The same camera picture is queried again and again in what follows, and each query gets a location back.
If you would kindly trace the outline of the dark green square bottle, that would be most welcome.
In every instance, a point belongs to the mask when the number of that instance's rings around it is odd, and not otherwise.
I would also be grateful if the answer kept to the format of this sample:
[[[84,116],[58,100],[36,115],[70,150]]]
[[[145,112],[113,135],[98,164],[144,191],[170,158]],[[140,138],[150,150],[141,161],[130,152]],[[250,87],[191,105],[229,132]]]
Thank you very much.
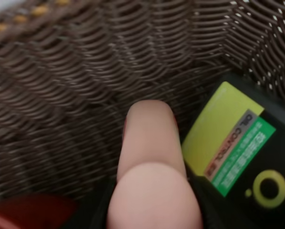
[[[227,73],[182,143],[206,229],[285,229],[285,103]]]

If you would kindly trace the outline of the red plastic cup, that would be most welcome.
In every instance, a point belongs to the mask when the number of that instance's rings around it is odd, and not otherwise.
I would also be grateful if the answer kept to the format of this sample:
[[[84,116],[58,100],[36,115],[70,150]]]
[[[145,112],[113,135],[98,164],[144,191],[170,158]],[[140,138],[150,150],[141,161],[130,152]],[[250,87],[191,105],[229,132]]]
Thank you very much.
[[[77,209],[65,197],[31,194],[0,201],[0,229],[58,229]]]

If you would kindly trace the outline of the dark brown wicker basket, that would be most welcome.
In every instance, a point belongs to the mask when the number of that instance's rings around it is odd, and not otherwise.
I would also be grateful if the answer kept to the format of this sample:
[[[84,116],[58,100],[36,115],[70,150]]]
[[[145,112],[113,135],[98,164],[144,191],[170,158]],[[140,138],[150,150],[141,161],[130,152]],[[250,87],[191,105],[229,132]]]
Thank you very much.
[[[24,0],[0,10],[0,201],[116,175],[130,106],[185,135],[225,72],[285,104],[285,0]]]

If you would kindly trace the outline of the pink lotion bottle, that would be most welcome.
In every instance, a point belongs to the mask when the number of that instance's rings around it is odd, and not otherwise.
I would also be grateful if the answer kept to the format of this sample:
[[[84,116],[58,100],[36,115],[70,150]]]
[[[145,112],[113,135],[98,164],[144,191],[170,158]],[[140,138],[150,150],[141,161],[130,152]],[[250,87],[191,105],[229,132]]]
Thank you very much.
[[[201,229],[178,127],[168,104],[134,103],[126,116],[109,229]]]

